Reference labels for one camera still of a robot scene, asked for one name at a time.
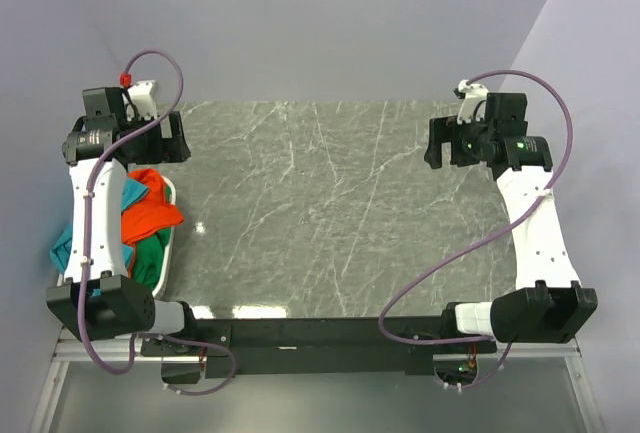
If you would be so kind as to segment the teal t shirt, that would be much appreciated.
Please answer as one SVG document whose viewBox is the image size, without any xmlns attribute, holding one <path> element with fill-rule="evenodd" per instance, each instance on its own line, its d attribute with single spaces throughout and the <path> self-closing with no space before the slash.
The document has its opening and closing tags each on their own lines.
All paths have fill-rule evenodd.
<svg viewBox="0 0 640 433">
<path fill-rule="evenodd" d="M 131 206 L 140 202 L 148 193 L 149 188 L 134 179 L 127 179 L 121 199 L 121 212 L 126 212 Z M 62 275 L 68 266 L 71 256 L 71 246 L 73 238 L 72 224 L 69 223 L 54 242 L 49 250 L 49 257 L 57 270 Z M 125 266 L 129 268 L 134 258 L 134 248 L 122 245 L 122 254 Z"/>
</svg>

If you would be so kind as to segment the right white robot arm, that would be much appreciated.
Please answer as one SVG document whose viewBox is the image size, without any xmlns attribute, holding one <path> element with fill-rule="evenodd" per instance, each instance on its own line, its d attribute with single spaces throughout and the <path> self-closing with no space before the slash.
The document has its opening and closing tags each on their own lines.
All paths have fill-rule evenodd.
<svg viewBox="0 0 640 433">
<path fill-rule="evenodd" d="M 441 167 L 442 147 L 450 162 L 465 167 L 485 163 L 491 170 L 509 220 L 516 253 L 512 293 L 491 302 L 460 303 L 455 317 L 441 324 L 444 348 L 460 352 L 474 335 L 502 343 L 567 343 L 598 306 L 592 288 L 582 287 L 565 243 L 548 186 L 553 162 L 547 141 L 527 133 L 527 97 L 491 93 L 481 85 L 458 88 L 457 115 L 429 123 L 424 155 Z"/>
</svg>

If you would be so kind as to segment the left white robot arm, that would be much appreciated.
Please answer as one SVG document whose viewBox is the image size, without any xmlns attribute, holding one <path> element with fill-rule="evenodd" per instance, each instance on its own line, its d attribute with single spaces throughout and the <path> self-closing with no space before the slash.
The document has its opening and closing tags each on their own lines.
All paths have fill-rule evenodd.
<svg viewBox="0 0 640 433">
<path fill-rule="evenodd" d="M 156 83 L 86 89 L 85 113 L 62 145 L 74 198 L 72 241 L 60 285 L 48 289 L 51 313 L 79 340 L 164 334 L 176 354 L 200 341 L 186 306 L 158 301 L 152 288 L 130 277 L 121 241 L 122 196 L 133 163 L 179 163 L 190 156 L 179 113 L 163 137 L 154 99 Z"/>
</svg>

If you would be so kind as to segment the orange t shirt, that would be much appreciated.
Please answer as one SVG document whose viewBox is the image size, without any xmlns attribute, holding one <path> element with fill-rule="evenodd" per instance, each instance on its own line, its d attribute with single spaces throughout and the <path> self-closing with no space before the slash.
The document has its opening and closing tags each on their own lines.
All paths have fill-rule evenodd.
<svg viewBox="0 0 640 433">
<path fill-rule="evenodd" d="M 128 178 L 147 188 L 141 199 L 125 209 L 121 215 L 121 240 L 132 246 L 160 230 L 183 223 L 184 216 L 167 199 L 168 185 L 154 169 L 134 170 Z"/>
</svg>

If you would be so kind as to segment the green t shirt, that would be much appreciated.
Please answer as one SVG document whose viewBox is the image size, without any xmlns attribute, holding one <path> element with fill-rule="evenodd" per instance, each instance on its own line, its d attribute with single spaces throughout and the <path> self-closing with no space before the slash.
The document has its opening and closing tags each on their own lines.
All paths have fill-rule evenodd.
<svg viewBox="0 0 640 433">
<path fill-rule="evenodd" d="M 135 281 L 151 289 L 157 286 L 170 234 L 171 229 L 165 228 L 132 244 L 130 273 Z"/>
</svg>

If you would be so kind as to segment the white laundry basket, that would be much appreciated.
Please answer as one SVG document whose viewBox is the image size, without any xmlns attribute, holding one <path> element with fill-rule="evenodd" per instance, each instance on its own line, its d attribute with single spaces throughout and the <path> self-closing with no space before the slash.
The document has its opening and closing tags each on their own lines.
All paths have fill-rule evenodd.
<svg viewBox="0 0 640 433">
<path fill-rule="evenodd" d="M 169 181 L 168 178 L 162 176 L 166 182 L 166 184 L 168 185 L 168 192 L 167 192 L 167 199 L 175 205 L 176 202 L 176 192 L 175 192 L 175 187 L 173 186 L 173 184 Z M 177 226 L 175 227 L 171 227 L 171 234 L 170 234 L 170 239 L 169 239 L 169 243 L 167 244 L 167 247 L 165 249 L 165 253 L 164 253 L 164 260 L 163 260 L 163 265 L 162 265 L 162 271 L 161 271 L 161 275 L 160 275 L 160 280 L 157 284 L 157 286 L 152 290 L 153 296 L 158 298 L 162 295 L 162 293 L 164 292 L 165 288 L 166 288 L 166 283 L 167 283 L 167 279 L 168 279 L 168 268 L 169 268 L 169 261 L 170 261 L 170 250 L 172 248 L 172 244 L 173 244 L 173 237 L 174 237 L 174 230 Z M 130 278 L 131 277 L 131 273 L 130 273 L 130 267 L 127 268 L 127 272 Z"/>
</svg>

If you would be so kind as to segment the black base beam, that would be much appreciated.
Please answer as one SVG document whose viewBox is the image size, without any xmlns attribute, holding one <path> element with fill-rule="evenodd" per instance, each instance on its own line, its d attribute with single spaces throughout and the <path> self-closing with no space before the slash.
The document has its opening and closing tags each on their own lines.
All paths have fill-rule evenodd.
<svg viewBox="0 0 640 433">
<path fill-rule="evenodd" d="M 391 333 L 412 340 L 471 337 L 454 333 L 453 320 L 445 320 L 445 316 L 391 317 L 385 320 L 385 326 Z M 180 333 L 178 337 L 229 349 L 236 358 L 237 375 L 357 372 L 432 375 L 434 355 L 497 352 L 492 340 L 433 346 L 403 344 L 386 338 L 377 322 L 374 317 L 198 319 L 196 331 Z M 199 357 L 204 360 L 207 379 L 226 377 L 232 366 L 224 351 L 166 340 L 143 340 L 141 355 L 162 357 L 165 361 Z"/>
</svg>

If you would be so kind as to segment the aluminium rail frame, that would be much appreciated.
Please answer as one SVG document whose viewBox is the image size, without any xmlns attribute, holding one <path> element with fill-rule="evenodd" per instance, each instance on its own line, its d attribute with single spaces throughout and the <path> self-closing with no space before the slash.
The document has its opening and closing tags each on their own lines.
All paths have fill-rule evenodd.
<svg viewBox="0 0 640 433">
<path fill-rule="evenodd" d="M 446 391 L 400 373 L 243 376 L 200 395 L 165 389 L 161 358 L 123 376 L 94 366 L 62 333 L 35 432 L 600 432 L 604 425 L 575 343 L 519 344 L 483 355 L 481 385 Z"/>
</svg>

